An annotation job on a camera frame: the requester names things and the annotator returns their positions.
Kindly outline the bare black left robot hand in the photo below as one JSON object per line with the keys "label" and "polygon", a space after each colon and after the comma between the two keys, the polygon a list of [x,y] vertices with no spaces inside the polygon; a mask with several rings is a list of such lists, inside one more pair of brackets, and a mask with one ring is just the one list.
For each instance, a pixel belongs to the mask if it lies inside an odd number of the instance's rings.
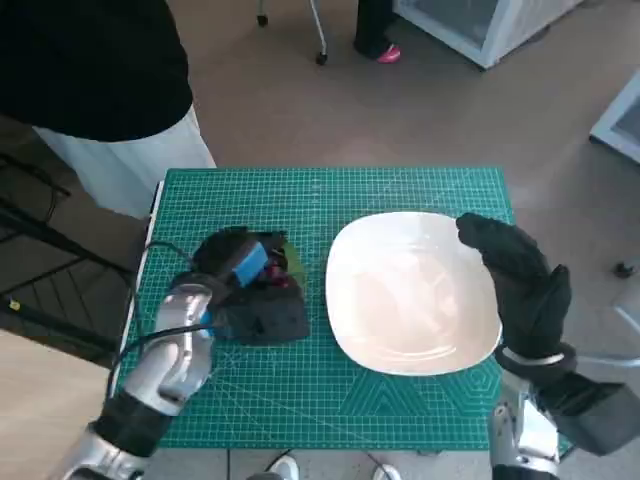
{"label": "bare black left robot hand", "polygon": [[288,275],[284,231],[251,231],[245,226],[228,227],[210,235],[193,255],[196,272],[221,282],[247,287],[283,280]]}

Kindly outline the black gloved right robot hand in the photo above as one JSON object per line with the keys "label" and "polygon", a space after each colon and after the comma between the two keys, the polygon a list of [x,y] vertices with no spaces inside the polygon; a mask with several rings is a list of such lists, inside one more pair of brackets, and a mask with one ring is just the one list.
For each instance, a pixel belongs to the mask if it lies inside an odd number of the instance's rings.
{"label": "black gloved right robot hand", "polygon": [[529,359],[558,354],[572,299],[569,269],[550,267],[537,242],[516,225],[475,213],[455,223],[459,240],[481,254],[493,279],[506,347]]}

